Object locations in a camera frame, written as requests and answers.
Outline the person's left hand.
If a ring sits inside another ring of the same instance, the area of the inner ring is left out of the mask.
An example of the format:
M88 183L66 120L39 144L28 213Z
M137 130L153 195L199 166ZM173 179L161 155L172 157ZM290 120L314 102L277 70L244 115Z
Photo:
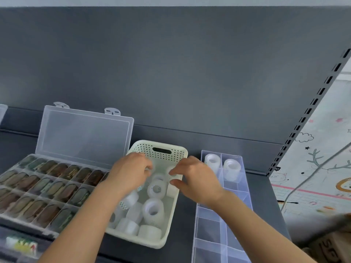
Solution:
M119 159L112 167L105 182L120 198L142 186L151 171L136 171L132 166L132 153Z

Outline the person's right hand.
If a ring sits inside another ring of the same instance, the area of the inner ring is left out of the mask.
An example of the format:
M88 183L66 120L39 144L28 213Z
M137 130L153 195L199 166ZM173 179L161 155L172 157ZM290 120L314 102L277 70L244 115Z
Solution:
M194 156L182 158L169 174L185 178L189 189L180 192L196 203L211 207L224 195L224 189L214 172Z

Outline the person's left forearm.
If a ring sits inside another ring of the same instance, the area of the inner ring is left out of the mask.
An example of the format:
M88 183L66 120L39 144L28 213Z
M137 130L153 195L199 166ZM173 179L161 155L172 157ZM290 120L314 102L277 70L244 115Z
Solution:
M132 191L126 185L98 185L37 263L95 263L110 217Z

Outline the person's right forearm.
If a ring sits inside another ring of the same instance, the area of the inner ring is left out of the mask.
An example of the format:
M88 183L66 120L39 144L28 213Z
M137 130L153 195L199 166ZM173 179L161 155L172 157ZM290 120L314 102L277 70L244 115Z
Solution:
M207 205L229 226L252 263L317 263L234 193L220 187Z

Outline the white perforated plastic basket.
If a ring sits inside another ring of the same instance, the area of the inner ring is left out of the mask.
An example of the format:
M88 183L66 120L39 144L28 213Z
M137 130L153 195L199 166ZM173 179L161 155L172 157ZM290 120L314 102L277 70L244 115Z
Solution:
M163 172L169 166L175 167L175 165L182 158L187 158L188 156L187 150L181 146L175 146L175 145L164 144L164 143L159 143L154 141L146 141L146 140L140 140L135 142L134 145L129 150L129 153L132 153L132 152L145 153L145 155L152 160L154 168L151 171L151 174L154 174L156 172Z

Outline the pile of clear tape rolls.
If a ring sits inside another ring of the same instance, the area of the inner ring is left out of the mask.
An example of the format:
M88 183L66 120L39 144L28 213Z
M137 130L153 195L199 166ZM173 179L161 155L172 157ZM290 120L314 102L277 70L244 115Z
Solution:
M133 190L117 205L106 233L154 249L167 240L179 190L169 182L182 175L169 175L174 166L156 172L145 185Z

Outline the single clear tape roll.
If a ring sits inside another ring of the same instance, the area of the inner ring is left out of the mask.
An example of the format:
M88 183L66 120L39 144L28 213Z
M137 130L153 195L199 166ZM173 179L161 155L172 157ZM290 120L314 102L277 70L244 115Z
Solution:
M221 158L217 154L207 154L204 159L204 163L215 173L217 174L221 166Z
M236 182L241 171L241 164L235 159L226 159L223 164L223 177L227 181Z

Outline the clear acrylic divider tray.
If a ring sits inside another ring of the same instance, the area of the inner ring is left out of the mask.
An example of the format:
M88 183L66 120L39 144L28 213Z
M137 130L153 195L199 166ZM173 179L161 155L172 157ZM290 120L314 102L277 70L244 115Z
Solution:
M253 210L243 158L202 150L201 161L204 162L205 156L210 153L217 154L221 158L221 166L216 174L221 186L233 192ZM226 159L235 159L241 164L236 182L227 181L223 177L223 164ZM225 221L211 208L197 204L191 263L251 263L251 261Z

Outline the clear lidded compartment box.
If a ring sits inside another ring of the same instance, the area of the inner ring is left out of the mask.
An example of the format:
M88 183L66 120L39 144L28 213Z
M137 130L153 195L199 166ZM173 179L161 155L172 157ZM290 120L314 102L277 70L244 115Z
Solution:
M44 108L33 154L110 170L127 154L133 125L133 118L114 108L96 113L55 102Z

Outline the dark gray shelf back panel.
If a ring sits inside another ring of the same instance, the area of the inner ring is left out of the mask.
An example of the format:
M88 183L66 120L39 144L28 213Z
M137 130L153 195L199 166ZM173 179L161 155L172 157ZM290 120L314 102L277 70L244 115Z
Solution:
M348 45L345 7L0 8L3 129L63 102L134 118L132 140L268 172Z

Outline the rows of patterned tape rolls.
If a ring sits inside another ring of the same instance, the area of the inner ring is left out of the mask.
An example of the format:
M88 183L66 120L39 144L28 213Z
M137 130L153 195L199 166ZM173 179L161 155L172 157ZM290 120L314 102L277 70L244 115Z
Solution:
M109 169L29 154L0 172L0 219L56 238Z

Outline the green yellow labelled packet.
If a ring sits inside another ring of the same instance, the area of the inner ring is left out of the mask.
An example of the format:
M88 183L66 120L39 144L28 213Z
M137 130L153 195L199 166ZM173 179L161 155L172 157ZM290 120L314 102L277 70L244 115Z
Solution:
M25 255L36 256L38 243L22 237L7 236L5 242L7 248Z

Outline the cartoon print play mat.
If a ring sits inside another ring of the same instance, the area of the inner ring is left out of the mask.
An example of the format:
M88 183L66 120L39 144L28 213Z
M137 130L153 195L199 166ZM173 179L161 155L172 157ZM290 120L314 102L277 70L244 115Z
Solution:
M351 142L351 75L337 79L270 175L279 207L324 161ZM351 213L351 146L288 198L282 214L293 242L302 243Z

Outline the slotted dark shelf upright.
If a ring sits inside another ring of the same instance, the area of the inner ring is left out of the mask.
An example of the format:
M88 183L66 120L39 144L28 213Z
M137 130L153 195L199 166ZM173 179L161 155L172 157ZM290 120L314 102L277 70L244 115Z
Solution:
M309 122L309 119L313 114L314 110L317 108L318 104L321 102L322 98L325 96L325 94L327 93L327 91L329 90L333 82L335 82L337 77L340 75L341 71L345 67L350 57L351 57L351 44L348 45L346 49L342 51L339 60L336 61L336 64L334 65L332 70L328 73L327 77L322 83L322 86L319 88L318 92L313 96L312 101L306 108L304 114L301 116L301 119L299 120L298 123L296 123L295 128L292 130L292 133L287 138L286 142L283 144L278 155L272 162L270 168L268 169L268 172L266 173L266 176L270 176L274 171L277 171L278 165L280 161L283 159L283 156L286 154L288 149L295 142L295 140L299 136L299 133L305 126L305 124Z

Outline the brown cardboard box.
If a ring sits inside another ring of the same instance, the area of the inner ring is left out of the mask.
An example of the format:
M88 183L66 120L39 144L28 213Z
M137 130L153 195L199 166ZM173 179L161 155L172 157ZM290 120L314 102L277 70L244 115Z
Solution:
M308 245L317 263L351 263L351 232L336 231Z

